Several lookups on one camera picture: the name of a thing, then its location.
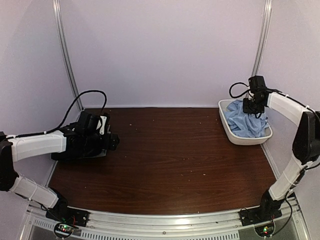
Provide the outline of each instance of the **metal frame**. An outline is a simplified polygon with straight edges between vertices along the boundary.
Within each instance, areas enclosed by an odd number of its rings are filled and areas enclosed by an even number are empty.
[[[260,32],[260,39],[259,39],[258,48],[256,51],[256,56],[255,56],[255,61],[254,61],[253,69],[252,69],[252,74],[251,74],[252,76],[257,75],[257,73],[260,69],[263,52],[264,52],[265,45],[267,42],[271,14],[272,14],[272,0],[265,0],[263,19],[262,19],[262,25],[261,25],[261,32]]]
[[[293,208],[292,223],[300,240],[310,240],[305,220],[300,206],[295,197],[289,198]],[[253,225],[243,227],[238,212],[240,209],[200,214],[185,215],[134,215],[120,214],[102,211],[90,212],[87,227],[79,227],[76,233],[78,238],[93,239],[90,234],[99,236],[111,236],[114,239],[136,239],[136,240],[161,240],[161,239],[205,239],[209,236],[238,232],[240,230],[253,228]],[[286,202],[281,206],[284,219],[290,215],[290,208]],[[28,240],[32,226],[38,226],[51,230],[56,223],[47,219],[37,203],[30,202],[25,225],[22,227],[20,240]]]
[[[60,0],[53,0],[52,3],[53,3],[53,12],[54,12],[55,22],[58,30],[58,36],[60,40],[60,46],[62,50],[65,70],[69,78],[73,96],[74,98],[76,98],[79,95],[79,91],[78,91],[75,76],[71,67],[69,52],[67,48],[67,42],[66,42],[65,31],[64,31],[63,21],[62,21],[61,9],[60,9]],[[78,100],[76,101],[76,106],[79,111],[82,111],[84,109],[84,106],[82,105],[80,98],[78,98]]]

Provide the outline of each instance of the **crumpled fabric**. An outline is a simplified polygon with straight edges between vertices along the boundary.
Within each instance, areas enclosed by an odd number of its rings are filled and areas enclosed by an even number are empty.
[[[243,112],[243,101],[235,100],[223,111],[231,131],[238,137],[261,138],[265,137],[265,128],[269,127],[266,113],[256,118],[254,114]]]

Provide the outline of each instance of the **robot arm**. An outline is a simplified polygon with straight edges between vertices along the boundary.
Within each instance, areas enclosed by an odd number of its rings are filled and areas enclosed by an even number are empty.
[[[251,77],[249,87],[253,97],[243,99],[244,113],[257,116],[268,107],[285,116],[298,129],[292,145],[291,159],[281,176],[263,194],[259,207],[247,210],[244,215],[240,214],[244,226],[279,217],[281,204],[320,155],[319,112],[276,89],[267,88],[263,76]]]
[[[101,157],[116,150],[118,135],[110,132],[109,114],[96,116],[82,111],[77,122],[46,134],[5,135],[0,132],[0,191],[13,192],[53,209],[57,219],[64,217],[67,200],[57,191],[37,184],[14,170],[13,162],[43,154],[56,161]]]

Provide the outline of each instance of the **wooden floor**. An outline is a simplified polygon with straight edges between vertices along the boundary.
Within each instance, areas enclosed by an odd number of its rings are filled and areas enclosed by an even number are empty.
[[[275,177],[259,145],[237,146],[217,108],[117,108],[120,144],[106,157],[58,163],[50,187],[70,206],[124,214],[208,213],[256,206]]]

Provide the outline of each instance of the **white plastic basin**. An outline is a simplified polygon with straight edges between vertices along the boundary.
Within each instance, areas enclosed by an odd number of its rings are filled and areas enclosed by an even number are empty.
[[[220,118],[221,118],[221,122],[224,128],[224,131],[228,137],[228,139],[230,140],[230,142],[232,142],[235,145],[258,145],[258,144],[263,144],[265,141],[267,141],[269,138],[272,137],[272,129],[271,127],[267,127],[264,131],[265,136],[263,137],[240,137],[235,135],[227,122],[227,119],[225,117],[224,111],[228,111],[227,107],[230,103],[232,103],[234,101],[234,99],[231,100],[221,100],[219,101],[218,105],[219,105],[219,114],[220,114]]]

